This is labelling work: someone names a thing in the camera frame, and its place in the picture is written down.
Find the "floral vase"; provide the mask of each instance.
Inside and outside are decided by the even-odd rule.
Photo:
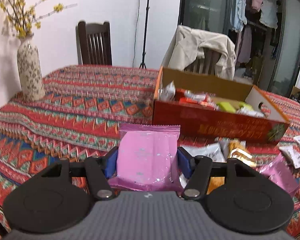
[[[22,93],[26,101],[36,101],[45,96],[38,48],[32,44],[32,36],[20,41],[17,62]]]

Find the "red cardboard box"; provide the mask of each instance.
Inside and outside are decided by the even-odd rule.
[[[161,89],[172,81],[176,88],[215,94],[213,100],[216,102],[228,101],[234,106],[238,101],[243,101],[256,111],[262,103],[268,109],[269,116],[258,118],[204,109],[195,104],[160,101]],[[227,137],[277,144],[290,122],[266,94],[254,85],[161,67],[154,95],[153,124],[181,125],[181,133],[186,136]]]

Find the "black cable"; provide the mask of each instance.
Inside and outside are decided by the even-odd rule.
[[[134,55],[133,55],[133,61],[132,61],[132,68],[134,64],[134,59],[136,58],[136,43],[137,43],[137,26],[138,26],[138,20],[139,20],[139,13],[140,13],[140,0],[138,2],[138,17],[136,22],[136,32],[134,34]]]

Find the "red tablecloth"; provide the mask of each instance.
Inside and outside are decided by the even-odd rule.
[[[1,206],[13,189],[57,158],[81,161],[104,155],[119,143],[120,122],[151,124],[158,72],[110,66],[68,66],[44,78],[46,96],[25,103],[18,94],[0,109],[0,221],[7,227]],[[269,93],[292,123],[281,145],[300,135],[300,105]],[[202,138],[180,136],[180,143],[202,146]],[[278,147],[248,145],[259,164],[269,163]],[[300,169],[293,171],[300,184]],[[85,180],[73,183],[85,186]],[[300,190],[287,231],[300,239]]]

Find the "gray ribbed surface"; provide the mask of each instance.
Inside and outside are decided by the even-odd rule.
[[[247,236],[213,222],[197,202],[174,192],[122,192],[97,202],[76,226],[48,235],[13,230],[4,240],[292,240],[285,232]]]

